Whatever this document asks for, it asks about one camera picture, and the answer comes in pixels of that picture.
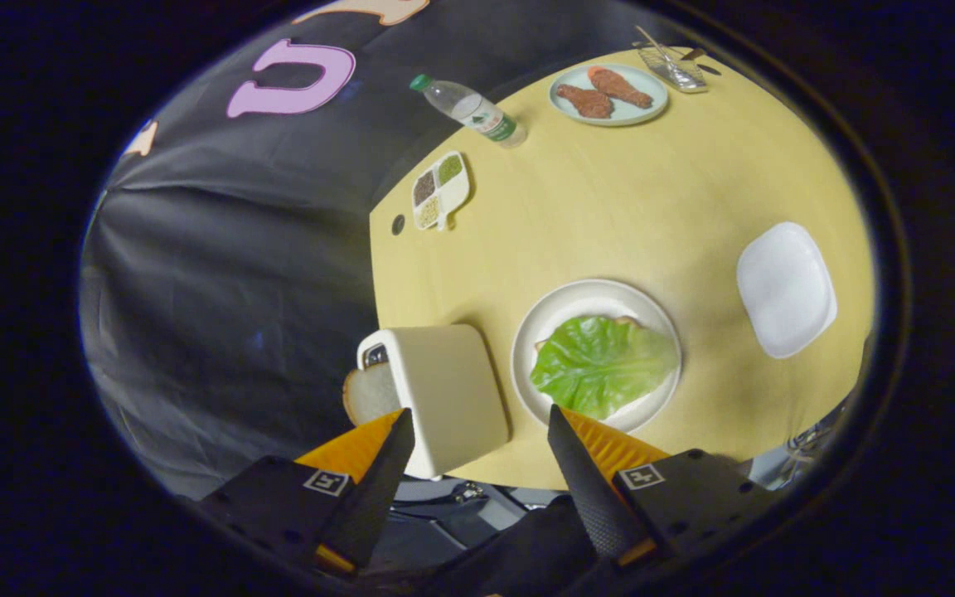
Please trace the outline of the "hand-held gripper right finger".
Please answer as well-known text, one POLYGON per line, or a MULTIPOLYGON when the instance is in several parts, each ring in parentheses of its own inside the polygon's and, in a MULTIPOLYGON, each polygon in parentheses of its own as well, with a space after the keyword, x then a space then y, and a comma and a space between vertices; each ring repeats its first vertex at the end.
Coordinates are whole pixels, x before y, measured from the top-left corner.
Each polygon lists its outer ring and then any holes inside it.
POLYGON ((560 405, 550 408, 547 442, 596 553, 622 568, 704 551, 776 498, 721 457, 671 456, 560 405))

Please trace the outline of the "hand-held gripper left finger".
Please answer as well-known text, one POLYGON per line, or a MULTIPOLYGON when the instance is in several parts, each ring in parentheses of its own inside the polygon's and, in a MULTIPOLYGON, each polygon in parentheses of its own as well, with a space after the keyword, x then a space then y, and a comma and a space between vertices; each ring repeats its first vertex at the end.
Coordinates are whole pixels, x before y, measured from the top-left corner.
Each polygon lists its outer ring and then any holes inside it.
POLYGON ((413 449, 401 408, 294 460, 263 457, 196 509, 289 567, 349 577, 371 562, 413 449))

